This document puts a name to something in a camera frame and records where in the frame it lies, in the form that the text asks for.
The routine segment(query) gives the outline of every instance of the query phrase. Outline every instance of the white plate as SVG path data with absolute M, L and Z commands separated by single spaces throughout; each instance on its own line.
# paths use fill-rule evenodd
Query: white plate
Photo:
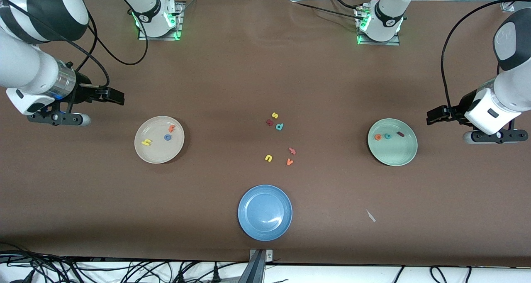
M 146 139 L 150 145 L 142 144 Z M 184 145 L 184 129 L 180 123 L 167 116 L 157 116 L 144 122 L 134 137 L 134 149 L 138 156 L 151 164 L 162 164 L 178 155 Z

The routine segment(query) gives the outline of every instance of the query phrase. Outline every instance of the brown table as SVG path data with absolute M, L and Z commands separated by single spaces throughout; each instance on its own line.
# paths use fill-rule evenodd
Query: brown table
M 108 47 L 138 58 L 144 43 L 122 1 L 85 1 Z M 348 18 L 287 0 L 196 0 L 182 40 L 150 43 L 137 66 L 99 46 L 126 105 L 74 107 L 90 126 L 32 124 L 2 96 L 0 237 L 62 255 L 235 261 L 267 247 L 283 262 L 529 266 L 531 142 L 471 146 L 465 126 L 425 123 L 444 104 L 444 39 L 477 6 L 413 2 L 402 45 L 383 47 L 356 45 Z M 446 52 L 455 103 L 495 76 L 492 37 L 507 16 L 493 6 L 455 33 Z M 79 43 L 88 49 L 90 35 Z M 83 58 L 66 43 L 42 48 Z M 90 61 L 82 72 L 104 81 Z M 272 112 L 281 132 L 265 122 Z M 178 119 L 186 144 L 152 165 L 133 138 L 157 115 Z M 415 130 L 410 164 L 371 156 L 366 135 L 381 118 Z M 531 114 L 516 125 L 531 130 Z M 288 232 L 269 243 L 247 237 L 236 216 L 261 184 L 282 188 L 294 209 Z

